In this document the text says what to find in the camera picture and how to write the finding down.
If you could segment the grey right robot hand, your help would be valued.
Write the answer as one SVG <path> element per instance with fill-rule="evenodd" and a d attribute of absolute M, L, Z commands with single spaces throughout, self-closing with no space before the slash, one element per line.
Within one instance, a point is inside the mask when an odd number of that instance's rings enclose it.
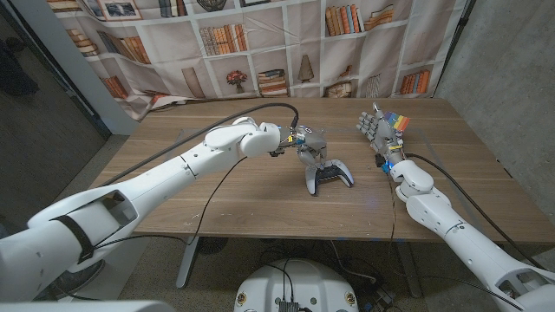
<path fill-rule="evenodd" d="M 385 160 L 393 165 L 405 160 L 402 143 L 398 140 L 394 128 L 386 121 L 385 114 L 373 103 L 374 113 L 362 112 L 356 128 L 368 138 L 370 146 Z"/>

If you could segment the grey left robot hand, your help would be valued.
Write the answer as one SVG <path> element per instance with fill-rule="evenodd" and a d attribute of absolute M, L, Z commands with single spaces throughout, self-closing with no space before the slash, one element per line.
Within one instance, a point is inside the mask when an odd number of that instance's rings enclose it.
<path fill-rule="evenodd" d="M 297 126 L 294 130 L 300 161 L 307 166 L 323 167 L 327 157 L 327 141 L 323 134 L 307 126 Z"/>

